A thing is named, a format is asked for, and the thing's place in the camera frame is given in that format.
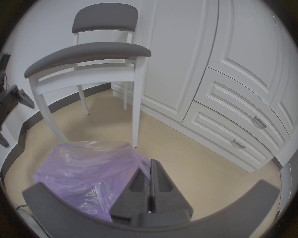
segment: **chair seat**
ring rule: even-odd
[[[24,73],[25,78],[60,65],[93,60],[127,59],[136,56],[151,56],[147,48],[121,42],[94,42],[71,46],[56,51],[33,63]]]

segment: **chair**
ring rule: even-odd
[[[127,105],[127,82],[134,82],[132,109],[132,143],[137,147],[142,85],[146,57],[151,56],[147,48],[131,44],[135,31],[138,11],[133,6],[121,3],[100,3],[80,10],[74,20],[72,33],[74,44],[54,52],[34,64],[24,73],[29,79],[36,104],[44,120],[61,143],[69,140],[59,129],[46,105],[43,94],[57,89],[77,86],[85,114],[89,114],[82,84],[100,82],[124,82],[124,110]],[[127,31],[127,43],[94,42],[78,44],[79,33],[93,30]],[[94,60],[125,59],[125,63],[100,63],[78,66],[78,63]],[[73,71],[41,80],[52,73],[73,68]]]

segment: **floor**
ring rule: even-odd
[[[86,98],[90,111],[85,115],[81,102],[74,102],[53,115],[70,141],[127,141],[131,143],[131,107],[112,90]],[[4,182],[10,199],[24,204],[21,192],[33,185],[32,175],[58,144],[44,120],[28,132],[25,151],[13,163]],[[248,173],[194,140],[141,112],[139,143],[135,150],[148,159],[159,160],[194,209],[192,220],[200,219],[231,204],[258,180],[280,188],[280,173],[270,161],[260,170]],[[251,237],[259,237],[273,222],[279,206],[271,212]]]

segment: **plastic bag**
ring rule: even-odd
[[[33,180],[73,207],[112,221],[109,210],[138,167],[150,179],[150,160],[129,143],[74,142],[54,147]]]

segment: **white chair frame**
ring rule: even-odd
[[[78,44],[79,33],[74,34],[74,45]],[[127,43],[131,43],[132,32],[128,32]],[[89,114],[82,89],[82,78],[84,84],[102,83],[102,82],[124,82],[124,100],[123,108],[127,109],[127,87],[128,82],[134,82],[133,109],[132,109],[132,146],[135,148],[138,144],[139,116],[141,108],[141,97],[143,81],[145,76],[146,57],[138,56],[135,61],[125,60],[125,63],[100,63],[78,66],[78,64],[67,64],[50,69],[43,70],[29,77],[31,90],[36,104],[44,120],[58,138],[60,143],[69,143],[69,140],[63,134],[55,122],[43,94],[57,89],[77,86],[83,109],[86,115]],[[41,78],[65,69],[73,68],[73,71],[61,73],[44,80]]]

